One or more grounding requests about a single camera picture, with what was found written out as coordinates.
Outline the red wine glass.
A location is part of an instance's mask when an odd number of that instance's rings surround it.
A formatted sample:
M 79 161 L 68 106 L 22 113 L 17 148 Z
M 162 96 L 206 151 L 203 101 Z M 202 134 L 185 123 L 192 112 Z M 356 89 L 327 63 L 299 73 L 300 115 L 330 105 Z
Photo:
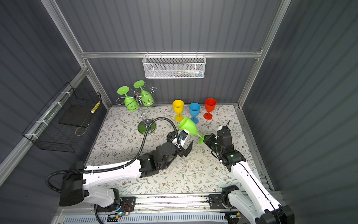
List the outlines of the red wine glass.
M 209 98 L 209 99 L 205 100 L 205 109 L 206 109 L 207 112 L 203 115 L 203 117 L 206 120 L 211 120 L 212 119 L 213 116 L 212 116 L 211 112 L 215 109 L 216 104 L 217 104 L 217 102 L 213 98 Z

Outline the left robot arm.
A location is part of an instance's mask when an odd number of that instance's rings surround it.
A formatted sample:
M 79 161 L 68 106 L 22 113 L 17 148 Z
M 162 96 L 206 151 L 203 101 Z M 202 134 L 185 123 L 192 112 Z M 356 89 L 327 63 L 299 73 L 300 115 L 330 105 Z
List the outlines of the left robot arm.
M 76 174 L 66 173 L 62 177 L 60 206 L 72 206 L 81 202 L 93 203 L 105 210 L 117 210 L 122 202 L 119 191 L 115 188 L 105 189 L 104 183 L 122 179 L 140 179 L 158 174 L 167 169 L 177 156 L 188 156 L 192 143 L 183 148 L 188 138 L 187 131 L 180 131 L 176 137 L 174 132 L 167 135 L 167 141 L 155 150 L 138 157 L 132 164 L 115 163 L 103 166 L 84 166 L 82 161 L 71 167 Z

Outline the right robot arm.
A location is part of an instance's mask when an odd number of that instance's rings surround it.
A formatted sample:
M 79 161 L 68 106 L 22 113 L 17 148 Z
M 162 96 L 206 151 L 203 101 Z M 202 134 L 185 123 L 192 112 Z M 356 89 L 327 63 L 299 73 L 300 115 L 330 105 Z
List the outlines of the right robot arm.
M 288 206 L 276 200 L 256 178 L 244 156 L 232 143 L 231 131 L 222 126 L 217 134 L 205 135 L 203 142 L 212 154 L 238 179 L 241 188 L 235 185 L 222 189 L 222 203 L 235 207 L 251 224 L 294 224 L 295 215 Z

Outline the yellow wine glass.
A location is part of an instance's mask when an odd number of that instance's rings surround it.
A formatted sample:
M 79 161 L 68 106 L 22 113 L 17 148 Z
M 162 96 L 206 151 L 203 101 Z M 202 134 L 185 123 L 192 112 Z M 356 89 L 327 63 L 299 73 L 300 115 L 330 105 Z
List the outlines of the yellow wine glass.
M 184 102 L 182 100 L 175 100 L 173 103 L 173 109 L 174 109 L 174 112 L 177 114 L 174 119 L 177 121 L 177 122 L 181 122 L 184 117 L 183 115 L 181 114 L 184 110 Z

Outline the blue wine glass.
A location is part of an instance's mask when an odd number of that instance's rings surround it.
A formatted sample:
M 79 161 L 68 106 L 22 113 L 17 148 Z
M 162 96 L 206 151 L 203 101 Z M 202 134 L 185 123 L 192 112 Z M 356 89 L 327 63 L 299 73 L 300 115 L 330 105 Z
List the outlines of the blue wine glass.
M 190 115 L 192 116 L 191 121 L 197 125 L 199 123 L 197 116 L 200 113 L 200 104 L 191 103 L 189 106 L 189 112 L 190 112 Z

